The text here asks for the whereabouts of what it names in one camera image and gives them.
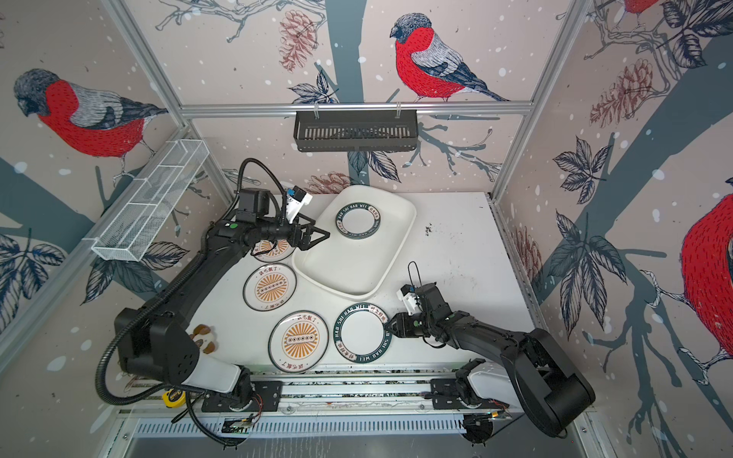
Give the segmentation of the green rim plate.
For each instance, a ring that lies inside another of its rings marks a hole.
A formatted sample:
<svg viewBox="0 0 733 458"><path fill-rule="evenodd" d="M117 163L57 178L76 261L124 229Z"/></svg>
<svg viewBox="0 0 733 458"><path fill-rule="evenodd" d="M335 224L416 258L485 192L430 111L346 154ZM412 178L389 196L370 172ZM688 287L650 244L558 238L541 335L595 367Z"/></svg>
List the green rim plate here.
<svg viewBox="0 0 733 458"><path fill-rule="evenodd" d="M370 364L382 358L391 345L385 329L387 313L373 303L355 303L337 318L332 339L338 353L354 364Z"/></svg>
<svg viewBox="0 0 733 458"><path fill-rule="evenodd" d="M373 236L380 228L380 211L366 202L353 202L342 207L336 214L338 232L350 240L364 240Z"/></svg>

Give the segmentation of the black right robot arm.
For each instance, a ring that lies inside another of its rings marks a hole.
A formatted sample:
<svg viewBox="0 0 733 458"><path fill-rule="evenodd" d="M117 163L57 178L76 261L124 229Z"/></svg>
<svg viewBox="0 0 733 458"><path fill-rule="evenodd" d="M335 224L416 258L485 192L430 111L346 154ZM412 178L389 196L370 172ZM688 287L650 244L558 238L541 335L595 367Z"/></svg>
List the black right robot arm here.
<svg viewBox="0 0 733 458"><path fill-rule="evenodd" d="M511 331L479 321L465 311L453 311L437 285L403 285L396 292L406 307L384 325L400 339L436 341L440 348L471 351L479 361L456 373L459 396L475 405L482 396L470 374L490 360L507 372L525 416L544 434L558 437L596 402L591 384L546 330Z"/></svg>

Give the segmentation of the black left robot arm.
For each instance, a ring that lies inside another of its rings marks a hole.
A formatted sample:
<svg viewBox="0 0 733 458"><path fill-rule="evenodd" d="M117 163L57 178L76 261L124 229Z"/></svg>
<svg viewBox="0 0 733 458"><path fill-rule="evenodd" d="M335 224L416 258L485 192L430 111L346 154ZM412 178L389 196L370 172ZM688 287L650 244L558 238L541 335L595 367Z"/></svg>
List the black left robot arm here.
<svg viewBox="0 0 733 458"><path fill-rule="evenodd" d="M284 240L307 251L329 238L328 231L300 212L310 199L299 187L278 197L255 188L239 192L224 216L203 233L200 251L173 282L141 308L126 308L116 316L116 335L95 373L99 397L111 405L133 404L162 389L248 397L246 369L204 354L187 328L224 275L260 242ZM153 380L156 385L135 396L112 394L106 376L114 356L122 371Z"/></svg>

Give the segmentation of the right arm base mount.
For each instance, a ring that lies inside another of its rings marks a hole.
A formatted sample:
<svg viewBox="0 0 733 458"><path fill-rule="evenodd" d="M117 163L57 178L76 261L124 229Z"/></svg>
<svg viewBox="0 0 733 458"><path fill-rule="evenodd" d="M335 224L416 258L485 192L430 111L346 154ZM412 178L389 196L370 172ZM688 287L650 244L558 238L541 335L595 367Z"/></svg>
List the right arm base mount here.
<svg viewBox="0 0 733 458"><path fill-rule="evenodd" d="M429 391L423 394L425 400L431 401L434 410L478 410L479 408L493 408L507 410L509 404L494 398L481 398L470 382L470 376L478 374L481 368L487 366L487 361L476 358L464 364L454 372L454 379L432 379Z"/></svg>

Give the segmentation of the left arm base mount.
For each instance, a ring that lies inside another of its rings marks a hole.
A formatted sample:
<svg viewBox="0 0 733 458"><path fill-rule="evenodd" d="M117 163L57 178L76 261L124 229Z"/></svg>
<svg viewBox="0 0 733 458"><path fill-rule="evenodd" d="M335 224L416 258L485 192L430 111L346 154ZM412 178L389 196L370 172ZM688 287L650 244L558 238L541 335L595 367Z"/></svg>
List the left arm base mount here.
<svg viewBox="0 0 733 458"><path fill-rule="evenodd" d="M278 410L284 384L279 381L251 382L232 393L210 392L204 396L206 413L259 413Z"/></svg>

